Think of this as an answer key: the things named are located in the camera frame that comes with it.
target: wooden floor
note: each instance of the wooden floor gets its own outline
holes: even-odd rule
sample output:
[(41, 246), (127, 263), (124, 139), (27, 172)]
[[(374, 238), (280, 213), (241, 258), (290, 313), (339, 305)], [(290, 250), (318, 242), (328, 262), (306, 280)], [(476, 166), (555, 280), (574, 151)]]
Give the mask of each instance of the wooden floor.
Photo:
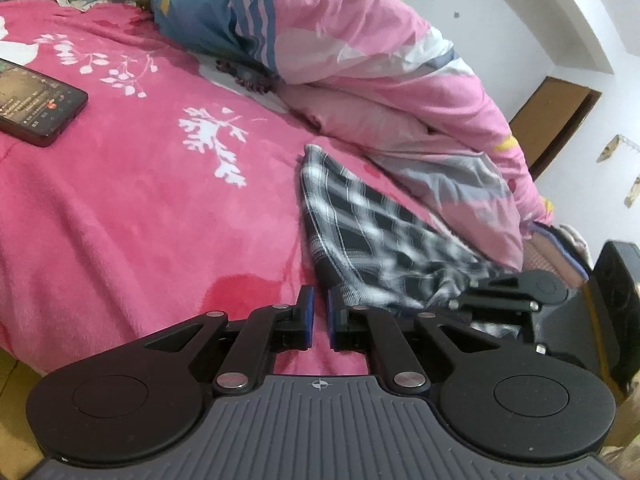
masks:
[(0, 350), (0, 473), (19, 480), (42, 458), (31, 434), (24, 405), (40, 376)]

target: pink bed sheet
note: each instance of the pink bed sheet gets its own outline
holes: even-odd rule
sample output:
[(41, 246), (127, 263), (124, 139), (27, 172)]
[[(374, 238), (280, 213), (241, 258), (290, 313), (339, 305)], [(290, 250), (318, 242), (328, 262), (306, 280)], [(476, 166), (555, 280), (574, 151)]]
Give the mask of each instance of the pink bed sheet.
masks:
[[(88, 92), (50, 148), (0, 134), (0, 346), (44, 372), (208, 310), (231, 319), (314, 284), (298, 165), (314, 142), (430, 215), (357, 152), (264, 107), (129, 6), (0, 5), (0, 57)], [(278, 370), (356, 374), (328, 346)]]

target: brown door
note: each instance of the brown door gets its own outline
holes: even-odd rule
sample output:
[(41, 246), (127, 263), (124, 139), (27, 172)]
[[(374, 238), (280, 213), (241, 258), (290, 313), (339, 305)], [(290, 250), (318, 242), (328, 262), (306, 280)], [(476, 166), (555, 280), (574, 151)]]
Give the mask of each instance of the brown door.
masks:
[(584, 111), (584, 103), (590, 100), (592, 93), (594, 92), (585, 86), (547, 77), (511, 120), (511, 131), (522, 147), (532, 174), (533, 169), (539, 165), (536, 163), (548, 158), (545, 155), (549, 149), (557, 147), (559, 141), (564, 146), (569, 140), (593, 107), (594, 103), (591, 103), (588, 110)]

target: checkered fabric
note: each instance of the checkered fabric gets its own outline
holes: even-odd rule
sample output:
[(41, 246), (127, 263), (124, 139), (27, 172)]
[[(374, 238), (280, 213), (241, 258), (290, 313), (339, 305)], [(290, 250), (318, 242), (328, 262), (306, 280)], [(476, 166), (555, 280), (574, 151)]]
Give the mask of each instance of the checkered fabric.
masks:
[(320, 147), (301, 170), (305, 228), (322, 286), (394, 314), (445, 307), (470, 280), (505, 271), (366, 185)]

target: gray gripper base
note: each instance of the gray gripper base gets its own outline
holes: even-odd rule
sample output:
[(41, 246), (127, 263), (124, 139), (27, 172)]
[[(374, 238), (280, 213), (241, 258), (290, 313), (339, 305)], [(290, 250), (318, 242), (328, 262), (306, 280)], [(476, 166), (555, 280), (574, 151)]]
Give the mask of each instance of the gray gripper base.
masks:
[(269, 376), (215, 402), (193, 434), (145, 463), (81, 469), (45, 460), (30, 480), (614, 480), (596, 457), (516, 466), (455, 440), (426, 402), (374, 377)]

